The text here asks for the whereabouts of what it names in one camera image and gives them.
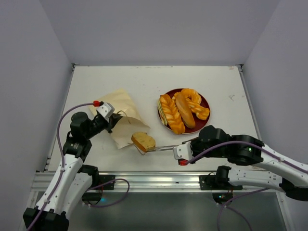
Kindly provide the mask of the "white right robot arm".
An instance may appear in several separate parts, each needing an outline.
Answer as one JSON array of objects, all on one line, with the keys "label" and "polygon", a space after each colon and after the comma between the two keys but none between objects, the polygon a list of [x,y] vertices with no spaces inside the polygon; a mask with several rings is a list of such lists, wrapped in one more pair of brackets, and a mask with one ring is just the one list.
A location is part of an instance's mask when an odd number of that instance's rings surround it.
[{"label": "white right robot arm", "polygon": [[173,149],[180,166],[201,158],[225,158],[237,166],[262,171],[219,166],[215,174],[201,175],[201,190],[241,190],[243,186],[274,189],[298,201],[308,199],[308,166],[269,148],[248,135],[229,135],[220,128],[204,127],[197,138]]}]

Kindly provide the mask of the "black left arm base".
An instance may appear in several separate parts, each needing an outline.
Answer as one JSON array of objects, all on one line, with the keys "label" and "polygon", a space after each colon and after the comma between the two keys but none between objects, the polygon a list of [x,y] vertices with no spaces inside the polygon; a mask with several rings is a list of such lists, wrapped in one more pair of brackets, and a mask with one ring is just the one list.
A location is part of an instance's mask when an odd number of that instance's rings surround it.
[{"label": "black left arm base", "polygon": [[115,183],[111,182],[108,183],[111,180],[114,180],[116,178],[115,175],[99,175],[99,179],[96,182],[94,186],[97,186],[94,190],[90,190],[85,192],[82,195],[82,202],[89,204],[89,205],[97,205],[99,202],[102,202],[103,199],[103,194],[105,191],[111,191],[115,187]]}]

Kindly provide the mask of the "white paper bag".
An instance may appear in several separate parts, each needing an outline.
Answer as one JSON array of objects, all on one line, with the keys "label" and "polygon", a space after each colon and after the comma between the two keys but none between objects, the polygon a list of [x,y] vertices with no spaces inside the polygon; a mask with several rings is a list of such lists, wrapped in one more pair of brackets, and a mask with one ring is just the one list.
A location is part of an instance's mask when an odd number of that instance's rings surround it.
[{"label": "white paper bag", "polygon": [[132,144],[131,136],[133,133],[149,132],[150,126],[141,118],[137,106],[126,90],[118,89],[97,100],[111,104],[115,109],[115,113],[122,116],[111,133],[111,137],[118,149]]}]

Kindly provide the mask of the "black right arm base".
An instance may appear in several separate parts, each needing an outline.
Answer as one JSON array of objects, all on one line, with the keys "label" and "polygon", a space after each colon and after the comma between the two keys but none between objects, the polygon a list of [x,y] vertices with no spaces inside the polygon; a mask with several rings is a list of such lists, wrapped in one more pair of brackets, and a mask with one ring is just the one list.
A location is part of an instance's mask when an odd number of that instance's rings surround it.
[{"label": "black right arm base", "polygon": [[240,191],[242,186],[233,186],[228,180],[229,169],[217,170],[216,173],[199,176],[200,190],[203,191],[221,191],[212,193],[214,201],[218,204],[224,204],[233,198],[233,191]]}]

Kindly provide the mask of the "fake braided orange bread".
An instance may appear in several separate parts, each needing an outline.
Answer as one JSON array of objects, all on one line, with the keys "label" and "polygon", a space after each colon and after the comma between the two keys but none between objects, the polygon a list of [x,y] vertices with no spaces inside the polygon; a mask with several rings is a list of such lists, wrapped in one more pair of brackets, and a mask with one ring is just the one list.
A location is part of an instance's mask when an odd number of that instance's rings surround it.
[{"label": "fake braided orange bread", "polygon": [[185,125],[181,119],[181,115],[176,107],[175,101],[168,94],[160,95],[160,105],[167,124],[175,134],[185,132]]}]

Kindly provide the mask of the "fake orange ring donut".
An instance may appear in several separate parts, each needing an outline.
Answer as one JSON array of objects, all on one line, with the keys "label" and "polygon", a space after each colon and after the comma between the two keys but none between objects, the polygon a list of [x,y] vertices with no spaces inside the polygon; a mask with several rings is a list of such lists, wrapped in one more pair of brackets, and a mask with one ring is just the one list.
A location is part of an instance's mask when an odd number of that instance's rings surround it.
[{"label": "fake orange ring donut", "polygon": [[201,96],[194,89],[189,89],[189,88],[182,89],[181,94],[185,98],[188,105],[193,105],[193,104],[200,105],[200,103],[202,101]]}]

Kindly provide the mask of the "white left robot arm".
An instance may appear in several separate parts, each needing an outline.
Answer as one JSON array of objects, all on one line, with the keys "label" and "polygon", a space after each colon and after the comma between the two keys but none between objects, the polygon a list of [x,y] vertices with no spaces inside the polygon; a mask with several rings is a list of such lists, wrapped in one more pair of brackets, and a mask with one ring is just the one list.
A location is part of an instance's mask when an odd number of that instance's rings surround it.
[{"label": "white left robot arm", "polygon": [[89,189],[99,186],[95,166],[85,165],[90,152],[90,139],[103,130],[111,132],[122,118],[120,114],[97,114],[89,119],[84,112],[72,115],[66,142],[60,147],[61,161],[44,195],[34,208],[27,208],[23,219],[29,231],[66,231],[73,210]]}]

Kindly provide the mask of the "fake twisted glazed bread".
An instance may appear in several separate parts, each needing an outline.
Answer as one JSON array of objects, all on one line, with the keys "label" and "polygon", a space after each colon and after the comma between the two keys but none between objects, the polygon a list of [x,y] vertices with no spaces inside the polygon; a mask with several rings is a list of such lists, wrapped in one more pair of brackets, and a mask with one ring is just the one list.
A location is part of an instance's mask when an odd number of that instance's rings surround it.
[{"label": "fake twisted glazed bread", "polygon": [[190,110],[195,113],[196,117],[200,120],[207,120],[210,115],[209,108],[203,107],[201,105],[188,105]]}]

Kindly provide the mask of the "fake triangle sandwich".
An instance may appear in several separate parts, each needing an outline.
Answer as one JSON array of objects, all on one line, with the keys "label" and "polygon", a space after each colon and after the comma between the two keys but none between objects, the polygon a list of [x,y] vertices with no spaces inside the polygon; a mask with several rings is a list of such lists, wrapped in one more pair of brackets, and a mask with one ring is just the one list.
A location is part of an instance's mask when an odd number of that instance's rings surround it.
[{"label": "fake triangle sandwich", "polygon": [[162,124],[167,126],[168,125],[167,119],[166,119],[165,114],[162,110],[160,100],[157,100],[157,108],[158,108],[158,113],[159,113],[159,117],[160,117]]}]

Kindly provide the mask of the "metal tongs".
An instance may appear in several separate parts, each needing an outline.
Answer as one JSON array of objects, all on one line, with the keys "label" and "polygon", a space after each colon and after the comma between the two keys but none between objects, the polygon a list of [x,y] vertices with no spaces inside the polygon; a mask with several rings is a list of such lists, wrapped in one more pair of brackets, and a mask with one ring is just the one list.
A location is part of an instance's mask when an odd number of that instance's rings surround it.
[{"label": "metal tongs", "polygon": [[160,151],[173,150],[177,146],[178,145],[156,146],[156,147],[151,148],[150,150],[148,150],[148,152],[160,152]]}]

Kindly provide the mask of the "fake speckled bread slice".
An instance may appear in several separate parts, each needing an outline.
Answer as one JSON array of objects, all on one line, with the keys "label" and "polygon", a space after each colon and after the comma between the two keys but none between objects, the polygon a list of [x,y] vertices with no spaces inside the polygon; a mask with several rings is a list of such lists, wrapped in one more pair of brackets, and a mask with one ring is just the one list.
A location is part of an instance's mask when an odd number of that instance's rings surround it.
[{"label": "fake speckled bread slice", "polygon": [[142,152],[152,151],[156,147],[155,139],[149,136],[146,132],[135,132],[131,136],[133,144]]}]

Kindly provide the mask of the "fake round bun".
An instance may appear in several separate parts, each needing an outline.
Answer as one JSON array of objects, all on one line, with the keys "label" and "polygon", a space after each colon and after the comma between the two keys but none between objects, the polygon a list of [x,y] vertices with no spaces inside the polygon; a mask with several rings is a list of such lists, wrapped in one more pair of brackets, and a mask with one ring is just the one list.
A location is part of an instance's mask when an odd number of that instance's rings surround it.
[{"label": "fake round bun", "polygon": [[186,98],[183,96],[181,92],[179,92],[178,95],[176,96],[175,102],[178,111],[182,117],[184,125],[188,128],[194,128],[196,126],[194,117],[192,115],[190,107],[188,106]]}]

